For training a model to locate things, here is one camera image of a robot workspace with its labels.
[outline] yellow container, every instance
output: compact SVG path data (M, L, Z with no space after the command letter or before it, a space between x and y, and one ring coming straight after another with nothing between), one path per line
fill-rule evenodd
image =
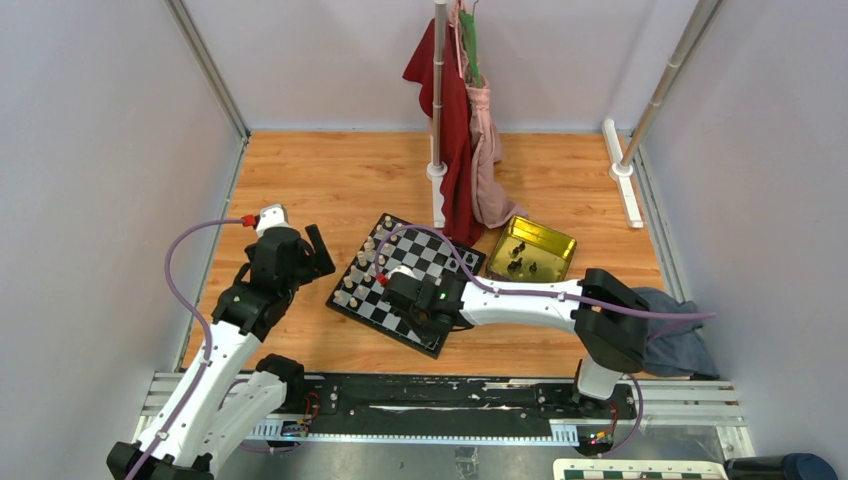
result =
M515 252L524 242L524 248ZM577 240L526 218L512 217L489 258L486 272L498 280L550 283L565 280ZM521 259L521 267L509 265ZM536 264L535 273L531 265Z

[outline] gray cloth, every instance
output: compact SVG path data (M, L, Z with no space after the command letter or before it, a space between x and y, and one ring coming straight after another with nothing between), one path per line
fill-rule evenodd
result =
M634 292L648 301L651 311L663 313L695 313L695 302L680 303L662 290L636 287ZM672 320L648 320L648 337L673 323ZM645 371L660 377L682 377L699 374L718 378L718 370L707 351L704 339L695 331L703 322L692 322L666 331L645 347Z

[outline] wood surface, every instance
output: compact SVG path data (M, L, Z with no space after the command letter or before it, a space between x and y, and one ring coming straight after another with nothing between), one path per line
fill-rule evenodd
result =
M530 218L577 239L570 278L604 268L629 286L662 287L646 229L627 227L601 135L503 135L506 159L497 179ZM316 223L337 268L300 289L287 315L246 368L268 353L307 370L468 375L572 376L585 350L575 336L540 327L492 325L453 333L437 360L324 305L382 212L429 224L429 158L425 133L255 133L235 190L230 217L282 203L291 224ZM501 229L474 245L488 254ZM245 262L251 229L228 226L209 275L201 312ZM185 363L202 340L192 332Z

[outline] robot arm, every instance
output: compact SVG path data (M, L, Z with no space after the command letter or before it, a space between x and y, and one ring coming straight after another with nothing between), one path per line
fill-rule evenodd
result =
M577 335L588 355L576 374L579 395L575 403L580 401L580 395L607 400L623 373L642 370L647 336L643 319L594 310L586 303L566 299L567 295L580 296L648 310L644 299L603 270L589 269L582 280L553 284L497 282L482 277L477 277L477 282L444 277L437 284L415 278L412 270L403 266L395 268L387 278L383 300L421 338L443 334L457 326L473 328L493 323L550 327ZM567 295L495 293L540 289Z
M269 355L247 385L222 409L236 374L285 315L301 285L335 271L318 228L303 240L280 205L253 217L259 240L245 249L249 262L218 299L212 313L211 355L205 343L152 424L134 444L118 442L107 465L123 479L143 462L135 479L211 480L244 437L269 412L298 405L304 393L303 366ZM250 279L244 277L250 273ZM174 412L175 420L166 427Z

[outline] white wall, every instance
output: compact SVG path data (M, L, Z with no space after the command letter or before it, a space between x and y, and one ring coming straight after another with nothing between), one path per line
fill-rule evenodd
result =
M401 74L432 0L188 0L239 109L257 129L421 129ZM632 128L694 0L483 0L484 74L502 130Z
M0 4L0 478L111 478L240 143L164 2ZM212 235L189 242L197 294Z
M647 149L758 453L848 474L848 3L726 2Z

